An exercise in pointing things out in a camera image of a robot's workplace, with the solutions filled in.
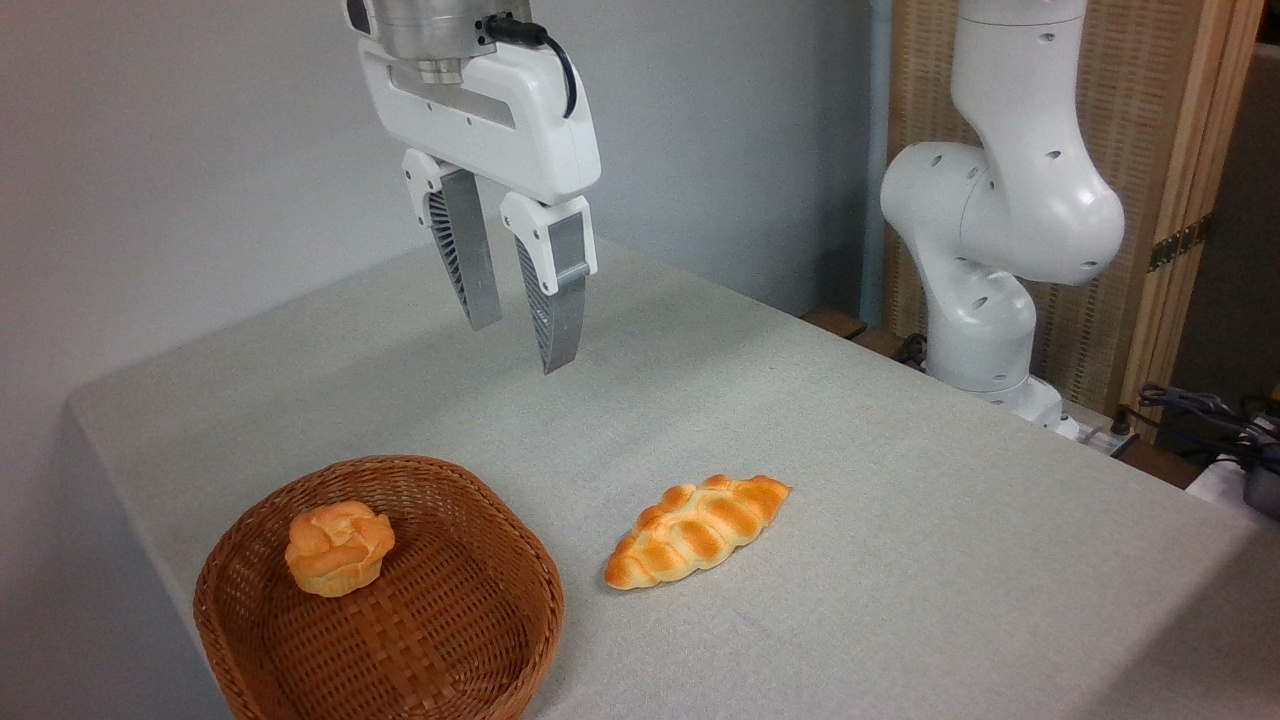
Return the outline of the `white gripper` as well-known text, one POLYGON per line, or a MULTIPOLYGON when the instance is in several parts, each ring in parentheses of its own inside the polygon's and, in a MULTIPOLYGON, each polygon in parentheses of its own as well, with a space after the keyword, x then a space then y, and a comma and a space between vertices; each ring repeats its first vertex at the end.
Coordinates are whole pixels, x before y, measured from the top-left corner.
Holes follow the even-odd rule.
POLYGON ((471 328, 502 319, 480 176, 518 192, 503 197, 500 215, 516 241, 543 372, 573 361, 588 278, 598 273, 590 206, 579 195, 602 176, 584 87, 564 118, 558 56, 509 44, 466 61, 460 85, 424 82, 369 38, 358 42, 358 58, 380 122, 412 147, 402 170, 413 211, 471 328))

